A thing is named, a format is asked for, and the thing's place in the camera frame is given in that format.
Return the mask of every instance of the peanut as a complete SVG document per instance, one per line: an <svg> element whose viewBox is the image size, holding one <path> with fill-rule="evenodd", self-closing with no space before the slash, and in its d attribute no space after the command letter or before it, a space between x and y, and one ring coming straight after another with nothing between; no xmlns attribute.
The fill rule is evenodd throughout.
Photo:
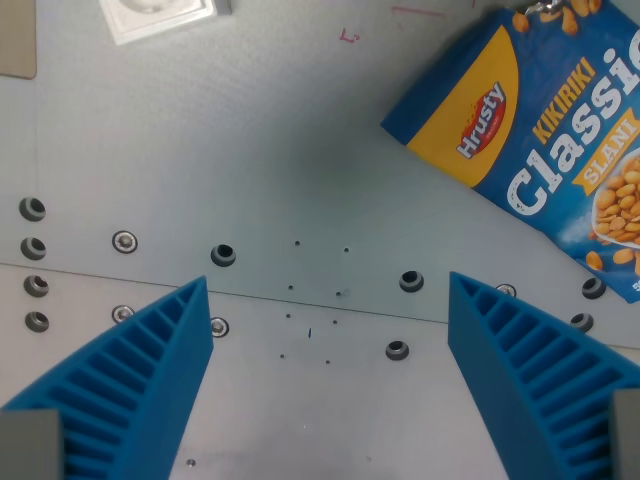
<svg viewBox="0 0 640 480"><path fill-rule="evenodd" d="M625 232L616 238L616 242L627 243L638 238L638 232Z"/></svg>
<svg viewBox="0 0 640 480"><path fill-rule="evenodd" d="M622 217L616 217L610 224L609 224L609 228L611 230L620 230L621 228L624 228L624 226L627 224L627 221L622 218Z"/></svg>
<svg viewBox="0 0 640 480"><path fill-rule="evenodd" d="M636 188L637 187L635 185L633 185L633 184L630 184L630 185L627 184L624 187L619 188L618 190L616 190L616 196L618 198L622 198L622 197L626 197L626 196L629 196L629 195L633 195L633 192L636 191Z"/></svg>
<svg viewBox="0 0 640 480"><path fill-rule="evenodd" d="M578 33L578 21L576 14L570 8L562 7L564 18L562 19L562 31L567 35L576 35Z"/></svg>
<svg viewBox="0 0 640 480"><path fill-rule="evenodd" d="M598 225L596 225L596 232L598 232L601 235L606 235L610 231L611 231L611 227L608 223L599 223Z"/></svg>
<svg viewBox="0 0 640 480"><path fill-rule="evenodd" d="M605 215L617 215L620 213L620 210L622 210L622 208L620 208L620 205L611 205L604 211L604 213Z"/></svg>
<svg viewBox="0 0 640 480"><path fill-rule="evenodd" d="M520 33L525 33L529 31L529 19L524 16L522 13L516 13L513 16L513 28Z"/></svg>
<svg viewBox="0 0 640 480"><path fill-rule="evenodd" d="M617 190L619 188L624 187L624 178L622 177L611 177L607 182L607 187Z"/></svg>
<svg viewBox="0 0 640 480"><path fill-rule="evenodd" d="M601 210L605 210L613 205L613 202L616 201L616 192L613 190L605 190L598 196L598 200L596 200L596 205Z"/></svg>
<svg viewBox="0 0 640 480"><path fill-rule="evenodd" d="M589 11L591 13L598 13L602 7L602 0L589 0Z"/></svg>
<svg viewBox="0 0 640 480"><path fill-rule="evenodd" d="M602 259L596 252L587 253L587 265L593 270L602 270Z"/></svg>
<svg viewBox="0 0 640 480"><path fill-rule="evenodd" d="M540 21L542 23L553 22L554 20L560 18L560 15L562 15L562 12L556 12L556 13L542 12L540 14Z"/></svg>
<svg viewBox="0 0 640 480"><path fill-rule="evenodd" d="M625 173L624 181L637 185L638 183L640 183L640 172L636 172L635 170L633 170L631 172Z"/></svg>
<svg viewBox="0 0 640 480"><path fill-rule="evenodd" d="M634 254L633 250L630 248L623 248L622 250L618 250L613 254L613 263L617 265L624 265L625 263L629 263L633 260Z"/></svg>
<svg viewBox="0 0 640 480"><path fill-rule="evenodd" d="M587 0L571 0L571 6L581 17L589 16L589 2Z"/></svg>
<svg viewBox="0 0 640 480"><path fill-rule="evenodd" d="M635 203L636 203L636 196L635 195L627 195L622 200L620 200L620 207L622 207L623 210L628 210Z"/></svg>
<svg viewBox="0 0 640 480"><path fill-rule="evenodd" d="M638 159L637 158L632 158L631 160L629 160L626 165L624 167L622 167L622 174L626 174L628 172L630 172L631 170L638 170L636 168L638 163Z"/></svg>

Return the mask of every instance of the red logo oval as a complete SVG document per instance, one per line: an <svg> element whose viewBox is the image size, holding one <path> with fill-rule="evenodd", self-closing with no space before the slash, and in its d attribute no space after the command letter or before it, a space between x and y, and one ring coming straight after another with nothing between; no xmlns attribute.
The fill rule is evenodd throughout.
<svg viewBox="0 0 640 480"><path fill-rule="evenodd" d="M466 158L472 158L496 136L507 109L507 99L500 84L485 93L475 104L475 115L467 128L462 132L461 145L458 151Z"/></svg>

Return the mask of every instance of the blue snack bag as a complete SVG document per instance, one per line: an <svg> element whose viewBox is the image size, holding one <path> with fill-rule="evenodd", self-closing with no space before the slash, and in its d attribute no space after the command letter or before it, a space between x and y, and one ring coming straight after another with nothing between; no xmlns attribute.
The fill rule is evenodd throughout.
<svg viewBox="0 0 640 480"><path fill-rule="evenodd" d="M383 127L640 300L640 29L608 0L469 30Z"/></svg>

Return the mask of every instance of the small hole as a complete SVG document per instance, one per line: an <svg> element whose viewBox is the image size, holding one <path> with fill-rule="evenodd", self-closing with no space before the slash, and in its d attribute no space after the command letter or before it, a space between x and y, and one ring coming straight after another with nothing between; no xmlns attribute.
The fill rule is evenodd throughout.
<svg viewBox="0 0 640 480"><path fill-rule="evenodd" d="M406 272L402 275L402 279L407 283L413 283L418 280L418 272Z"/></svg>
<svg viewBox="0 0 640 480"><path fill-rule="evenodd" d="M424 278L420 272L410 270L400 277L400 288L407 293L415 293L424 286Z"/></svg>
<svg viewBox="0 0 640 480"><path fill-rule="evenodd" d="M394 352L399 352L400 350L402 350L403 346L404 346L404 342L396 340L395 342L391 342L389 344L389 349L393 350Z"/></svg>
<svg viewBox="0 0 640 480"><path fill-rule="evenodd" d="M24 321L27 327L29 328L29 330L36 333L42 333L49 328L49 319L44 313L40 313L40 312L28 313Z"/></svg>
<svg viewBox="0 0 640 480"><path fill-rule="evenodd" d="M40 277L35 277L33 279L33 283L35 283L40 288L47 288L49 286L49 284Z"/></svg>
<svg viewBox="0 0 640 480"><path fill-rule="evenodd" d="M218 245L218 255L222 258L229 258L233 255L233 248L229 245Z"/></svg>
<svg viewBox="0 0 640 480"><path fill-rule="evenodd" d="M38 212L38 213L44 213L44 204L38 200L37 198L32 198L31 199L31 209L34 212Z"/></svg>
<svg viewBox="0 0 640 480"><path fill-rule="evenodd" d="M47 249L44 246L44 243L42 243L42 241L38 240L37 238L34 238L33 240L31 240L31 246L36 250L40 250L41 252L44 252Z"/></svg>

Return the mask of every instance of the white power socket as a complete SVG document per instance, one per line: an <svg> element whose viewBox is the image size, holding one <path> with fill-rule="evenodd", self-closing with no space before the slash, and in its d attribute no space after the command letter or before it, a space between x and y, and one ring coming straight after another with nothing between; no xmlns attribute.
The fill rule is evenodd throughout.
<svg viewBox="0 0 640 480"><path fill-rule="evenodd" d="M229 0L100 0L100 5L118 45L231 13Z"/></svg>

